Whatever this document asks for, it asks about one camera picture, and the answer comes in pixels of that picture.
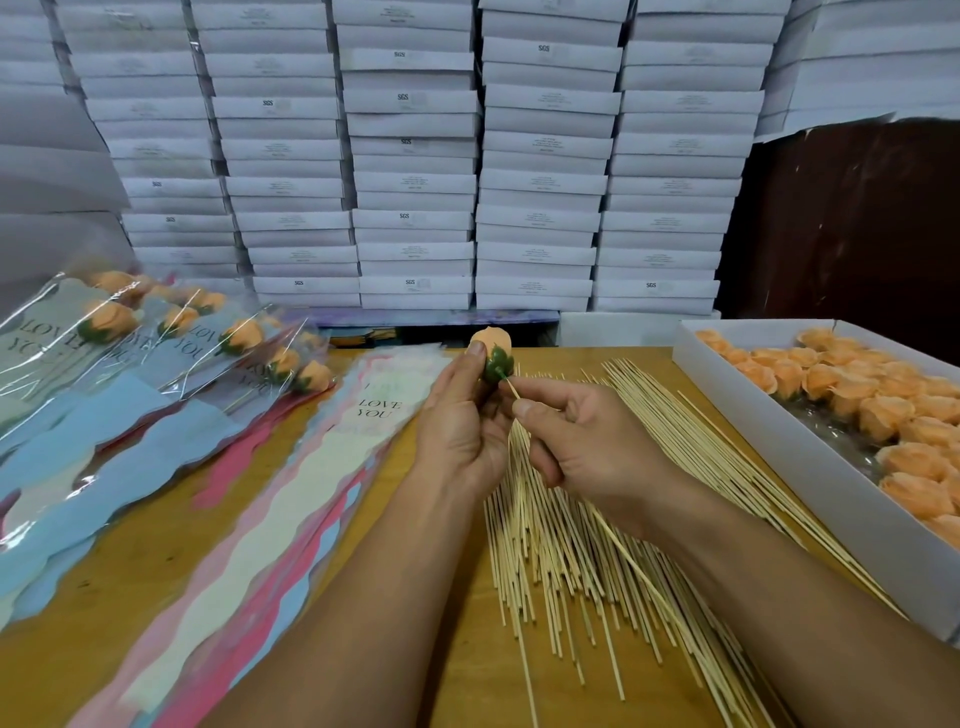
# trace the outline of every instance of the table surface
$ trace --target table surface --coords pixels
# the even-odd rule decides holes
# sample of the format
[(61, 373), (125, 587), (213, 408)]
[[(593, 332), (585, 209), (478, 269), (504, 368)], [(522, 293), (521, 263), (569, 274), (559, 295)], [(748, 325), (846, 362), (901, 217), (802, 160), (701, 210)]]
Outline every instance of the table surface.
[[(671, 391), (685, 393), (762, 464), (673, 364), (669, 349), (516, 350), (524, 372), (570, 379), (581, 378), (581, 370), (600, 376), (602, 363), (620, 356), (631, 358)], [(201, 510), (192, 504), (193, 496), (203, 488), (208, 467), (133, 507), (62, 579), (57, 595), (41, 615), (0, 633), (4, 725), (62, 726), (112, 678), (130, 646), (180, 595), (193, 569), (227, 536), (238, 515), (284, 463), (315, 408), (315, 404), (306, 404), (295, 410), (256, 452), (252, 465), (216, 507)], [(357, 509), (324, 581), (344, 564), (376, 521), (413, 455), (413, 427), (407, 426)], [(478, 518), (444, 613), (424, 694), (422, 725), (531, 725), (519, 648), (510, 628), (500, 622), (486, 540), (482, 518)], [(809, 546), (827, 559), (822, 550)], [(695, 685), (676, 649), (667, 645), (664, 664), (658, 666), (642, 637), (621, 624), (620, 631), (612, 634), (627, 697), (620, 702), (607, 649), (602, 643), (596, 648), (589, 645), (580, 619), (575, 620), (573, 629), (587, 679), (584, 688), (569, 659), (561, 661), (551, 655), (545, 625), (529, 625), (524, 630), (543, 728), (723, 724), (709, 694)]]

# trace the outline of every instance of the forearm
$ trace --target forearm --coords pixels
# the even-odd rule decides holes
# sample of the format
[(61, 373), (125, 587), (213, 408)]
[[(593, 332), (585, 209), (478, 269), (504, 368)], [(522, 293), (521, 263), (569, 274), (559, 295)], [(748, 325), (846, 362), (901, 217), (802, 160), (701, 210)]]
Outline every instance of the forearm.
[(956, 725), (960, 655), (685, 473), (648, 538), (732, 628), (801, 722)]
[(411, 472), (317, 603), (209, 725), (413, 725), (473, 503)]

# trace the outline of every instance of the left hand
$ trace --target left hand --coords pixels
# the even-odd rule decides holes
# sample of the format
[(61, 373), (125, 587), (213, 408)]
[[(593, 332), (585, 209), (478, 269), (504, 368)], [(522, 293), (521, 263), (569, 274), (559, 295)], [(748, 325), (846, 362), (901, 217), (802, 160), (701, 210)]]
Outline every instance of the left hand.
[(474, 342), (443, 370), (420, 412), (414, 470), (479, 503), (507, 471), (509, 405), (480, 379), (487, 350)]

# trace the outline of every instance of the pile of bamboo skewers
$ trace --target pile of bamboo skewers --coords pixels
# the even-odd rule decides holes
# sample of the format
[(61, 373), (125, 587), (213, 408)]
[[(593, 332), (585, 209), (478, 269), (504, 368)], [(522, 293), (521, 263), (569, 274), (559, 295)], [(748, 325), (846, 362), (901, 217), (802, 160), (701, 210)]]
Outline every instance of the pile of bamboo skewers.
[[(678, 465), (803, 546), (788, 517), (896, 610), (853, 557), (683, 394), (686, 404), (626, 359), (607, 362), (604, 370), (607, 378), (587, 379), (613, 387)], [(535, 728), (539, 724), (522, 625), (537, 620), (536, 591), (542, 592), (551, 650), (561, 659), (568, 652), (581, 685), (586, 680), (570, 629), (571, 611), (574, 619), (580, 612), (593, 646), (598, 640), (606, 642), (621, 700), (626, 697), (610, 623), (619, 629), (623, 619), (642, 635), (659, 664), (664, 639), (681, 650), (694, 680), (710, 692), (727, 726), (773, 725), (757, 695), (762, 676), (683, 572), (655, 546), (609, 524), (591, 504), (562, 489), (544, 488), (530, 464), (529, 448), (529, 434), (515, 426), (507, 476), (484, 503), (484, 517), (500, 616), (519, 641)], [(594, 631), (591, 611), (602, 634)]]

